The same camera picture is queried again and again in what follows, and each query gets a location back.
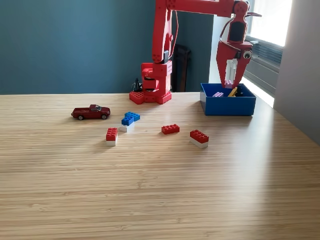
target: red toy car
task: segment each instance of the red toy car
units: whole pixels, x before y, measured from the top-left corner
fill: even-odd
[[[71,113],[71,116],[79,120],[107,119],[107,117],[110,116],[110,108],[91,104],[90,107],[75,108]]]

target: white wall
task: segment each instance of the white wall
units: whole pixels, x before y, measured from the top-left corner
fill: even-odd
[[[320,144],[320,0],[293,0],[274,108]]]

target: red robotic arm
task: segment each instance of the red robotic arm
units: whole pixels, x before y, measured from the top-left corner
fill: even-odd
[[[137,95],[131,92],[130,99],[137,104],[143,102],[163,104],[171,99],[172,61],[170,57],[173,54],[179,27],[177,17],[177,30],[174,38],[172,35],[173,11],[229,18],[235,14],[235,17],[227,23],[230,23],[227,41],[224,42],[220,38],[216,60],[221,84],[225,87],[225,80],[229,80],[226,79],[227,60],[237,59],[236,75],[232,86],[236,87],[252,57],[252,44],[244,42],[247,32],[245,17],[258,16],[258,14],[248,13],[248,10],[249,3],[242,0],[156,0],[152,43],[153,63],[141,65],[142,93]]]

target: car windshield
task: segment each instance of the car windshield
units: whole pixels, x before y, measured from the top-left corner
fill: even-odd
[[[97,109],[98,111],[101,111],[101,107],[99,105],[95,105],[95,109]]]

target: teal wall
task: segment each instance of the teal wall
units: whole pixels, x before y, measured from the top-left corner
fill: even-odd
[[[179,12],[178,20],[179,35],[177,43],[185,45],[191,50],[186,91],[199,92],[200,83],[209,82],[214,16]]]
[[[125,93],[151,61],[155,0],[0,0],[0,94]],[[208,82],[213,16],[179,13],[187,91]]]

